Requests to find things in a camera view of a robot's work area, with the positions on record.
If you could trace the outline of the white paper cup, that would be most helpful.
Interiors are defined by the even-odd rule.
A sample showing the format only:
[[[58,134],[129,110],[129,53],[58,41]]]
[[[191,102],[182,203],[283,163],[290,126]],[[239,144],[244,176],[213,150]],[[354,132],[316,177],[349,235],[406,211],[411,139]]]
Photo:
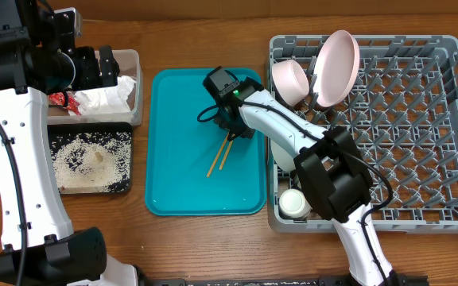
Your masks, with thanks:
[[[304,194],[293,188],[282,192],[278,200],[278,207],[283,216],[291,219],[305,219],[312,210]]]

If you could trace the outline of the pink white bowl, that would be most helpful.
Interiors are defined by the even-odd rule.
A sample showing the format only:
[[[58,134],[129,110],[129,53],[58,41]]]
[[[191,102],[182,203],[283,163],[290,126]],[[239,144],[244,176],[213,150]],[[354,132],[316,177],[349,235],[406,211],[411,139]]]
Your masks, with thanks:
[[[289,105],[295,106],[309,94],[309,81],[298,62],[285,60],[271,67],[277,92]]]

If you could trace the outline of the red snack wrapper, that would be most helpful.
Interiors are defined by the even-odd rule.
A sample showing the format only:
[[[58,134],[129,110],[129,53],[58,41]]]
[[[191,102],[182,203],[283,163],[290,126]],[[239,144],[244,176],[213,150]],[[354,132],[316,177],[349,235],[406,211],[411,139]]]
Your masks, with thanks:
[[[48,96],[49,105],[66,110],[70,114],[80,115],[79,103],[73,91],[62,91]]]

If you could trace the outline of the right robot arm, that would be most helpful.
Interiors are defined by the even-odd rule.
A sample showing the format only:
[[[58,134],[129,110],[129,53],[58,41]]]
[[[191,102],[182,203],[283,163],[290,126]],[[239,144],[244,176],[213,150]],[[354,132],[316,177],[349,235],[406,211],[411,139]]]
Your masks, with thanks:
[[[352,279],[360,285],[392,285],[397,274],[379,244],[371,204],[374,177],[382,173],[368,164],[342,126],[325,129],[298,117],[277,102],[256,80],[239,80],[222,67],[210,71],[204,88],[214,99],[211,117],[228,132],[227,139],[258,131],[293,158],[306,201],[322,219],[332,222],[346,251]]]

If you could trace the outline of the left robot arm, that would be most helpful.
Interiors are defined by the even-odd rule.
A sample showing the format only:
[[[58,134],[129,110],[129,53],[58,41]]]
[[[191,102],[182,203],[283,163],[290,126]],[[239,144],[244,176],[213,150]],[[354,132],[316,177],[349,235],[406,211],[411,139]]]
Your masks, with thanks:
[[[107,253],[100,229],[76,231],[60,197],[49,148],[49,96],[113,87],[109,46],[77,47],[82,20],[45,1],[0,0],[0,282],[143,285],[134,265]]]

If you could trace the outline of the white napkin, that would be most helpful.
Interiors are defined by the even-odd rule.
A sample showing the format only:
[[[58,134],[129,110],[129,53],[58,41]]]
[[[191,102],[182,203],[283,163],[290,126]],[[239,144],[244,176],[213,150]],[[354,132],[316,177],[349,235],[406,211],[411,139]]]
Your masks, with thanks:
[[[119,76],[116,86],[76,91],[73,98],[81,115],[125,113],[130,111],[127,100],[135,84],[133,77]]]

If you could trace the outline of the wooden chopstick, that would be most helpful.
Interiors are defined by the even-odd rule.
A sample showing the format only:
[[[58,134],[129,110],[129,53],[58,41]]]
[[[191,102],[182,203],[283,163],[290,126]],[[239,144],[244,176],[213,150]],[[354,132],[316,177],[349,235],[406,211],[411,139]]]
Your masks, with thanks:
[[[226,163],[228,154],[229,154],[229,152],[231,151],[231,147],[232,147],[232,145],[233,145],[233,142],[234,142],[234,141],[229,141],[229,143],[228,143],[228,145],[227,145],[227,148],[226,148],[226,150],[225,150],[225,153],[224,153],[224,155],[223,155],[223,159],[222,159],[221,162],[220,162],[219,170],[223,170],[223,167],[224,167],[224,165],[225,165],[225,163]]]
[[[215,155],[215,158],[213,159],[210,168],[208,169],[208,173],[206,175],[207,178],[209,178],[211,176],[212,171],[213,171],[216,163],[218,162],[222,151],[224,150],[224,147],[225,147],[225,145],[227,143],[227,139],[228,139],[228,135],[226,135],[226,137],[223,139],[223,142],[222,142],[221,146],[219,147],[219,150],[218,150],[217,154]]]

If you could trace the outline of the large white plate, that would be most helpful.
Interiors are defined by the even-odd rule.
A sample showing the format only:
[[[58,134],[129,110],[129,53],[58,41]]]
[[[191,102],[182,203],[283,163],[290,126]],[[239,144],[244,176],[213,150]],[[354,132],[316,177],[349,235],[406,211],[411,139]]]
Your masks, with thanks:
[[[324,42],[316,59],[312,88],[317,103],[330,107],[347,97],[355,84],[360,52],[355,38],[346,30],[338,30]]]

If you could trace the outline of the grey bowl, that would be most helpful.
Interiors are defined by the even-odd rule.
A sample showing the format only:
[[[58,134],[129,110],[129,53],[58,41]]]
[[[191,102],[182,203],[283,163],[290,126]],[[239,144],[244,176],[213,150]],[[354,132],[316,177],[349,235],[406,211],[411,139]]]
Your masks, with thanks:
[[[293,158],[275,141],[271,141],[271,152],[276,165],[284,172],[291,172],[295,169]]]

